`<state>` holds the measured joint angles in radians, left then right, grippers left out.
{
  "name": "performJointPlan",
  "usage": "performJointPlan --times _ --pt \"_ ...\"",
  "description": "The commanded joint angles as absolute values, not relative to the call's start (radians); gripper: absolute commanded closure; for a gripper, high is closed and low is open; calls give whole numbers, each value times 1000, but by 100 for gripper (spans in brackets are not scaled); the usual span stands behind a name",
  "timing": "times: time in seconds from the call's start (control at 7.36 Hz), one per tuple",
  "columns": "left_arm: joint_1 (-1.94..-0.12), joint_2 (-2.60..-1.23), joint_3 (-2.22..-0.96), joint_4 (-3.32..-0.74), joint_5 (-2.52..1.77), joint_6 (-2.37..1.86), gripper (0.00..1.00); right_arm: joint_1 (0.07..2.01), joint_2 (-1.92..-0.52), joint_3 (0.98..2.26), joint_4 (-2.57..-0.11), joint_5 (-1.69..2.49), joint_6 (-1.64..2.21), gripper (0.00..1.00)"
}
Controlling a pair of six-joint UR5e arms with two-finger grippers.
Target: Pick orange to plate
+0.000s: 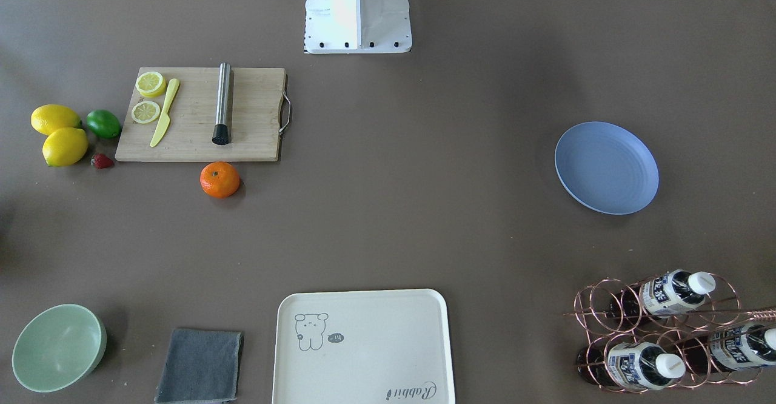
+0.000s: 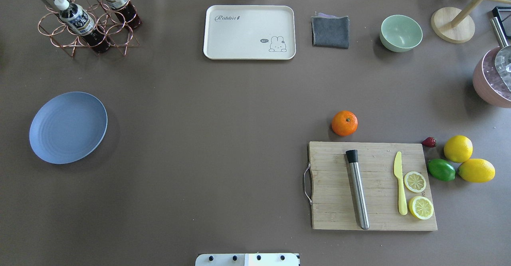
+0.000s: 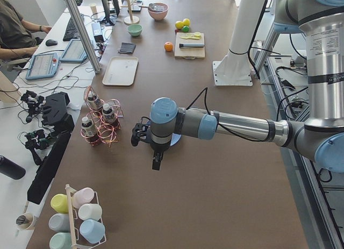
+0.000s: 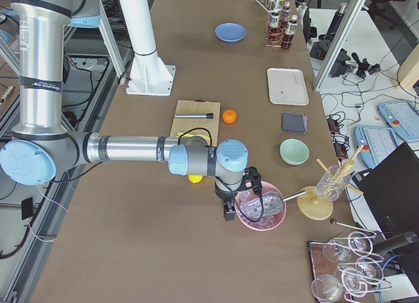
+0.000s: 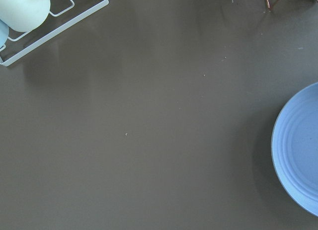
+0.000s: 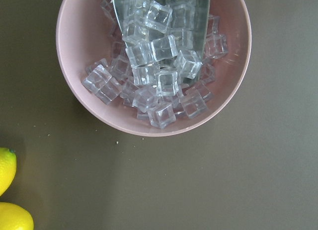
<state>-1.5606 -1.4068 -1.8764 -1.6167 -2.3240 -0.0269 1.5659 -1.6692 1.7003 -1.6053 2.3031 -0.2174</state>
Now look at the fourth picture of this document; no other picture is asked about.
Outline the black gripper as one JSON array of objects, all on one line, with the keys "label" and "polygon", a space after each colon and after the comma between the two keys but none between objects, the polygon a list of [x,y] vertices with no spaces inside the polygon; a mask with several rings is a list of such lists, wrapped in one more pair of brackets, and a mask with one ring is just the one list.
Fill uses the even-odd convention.
[{"label": "black gripper", "polygon": [[234,195],[231,190],[215,183],[215,194],[223,205],[223,217],[225,221],[233,221],[235,218]]}]

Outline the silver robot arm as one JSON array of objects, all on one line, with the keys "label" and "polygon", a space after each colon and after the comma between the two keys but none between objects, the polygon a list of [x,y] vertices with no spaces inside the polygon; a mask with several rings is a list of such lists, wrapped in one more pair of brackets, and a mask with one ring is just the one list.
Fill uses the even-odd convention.
[{"label": "silver robot arm", "polygon": [[226,220],[246,187],[246,146],[235,139],[213,146],[202,137],[102,136],[62,125],[64,29],[98,27],[101,0],[10,0],[20,20],[20,121],[1,149],[1,167],[22,185],[40,185],[87,163],[167,162],[177,175],[215,179]]}]

